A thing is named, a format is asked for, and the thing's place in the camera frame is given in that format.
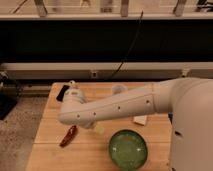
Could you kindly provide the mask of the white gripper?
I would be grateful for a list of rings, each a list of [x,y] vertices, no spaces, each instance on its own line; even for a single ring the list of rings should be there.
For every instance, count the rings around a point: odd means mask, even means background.
[[[95,133],[103,134],[104,127],[99,122],[89,122],[83,125],[85,129],[92,129]]]

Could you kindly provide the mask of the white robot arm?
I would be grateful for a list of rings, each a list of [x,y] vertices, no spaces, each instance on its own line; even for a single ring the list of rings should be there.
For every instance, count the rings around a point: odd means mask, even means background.
[[[155,82],[92,102],[70,87],[58,120],[88,129],[98,121],[156,113],[173,115],[169,171],[213,171],[213,79]]]

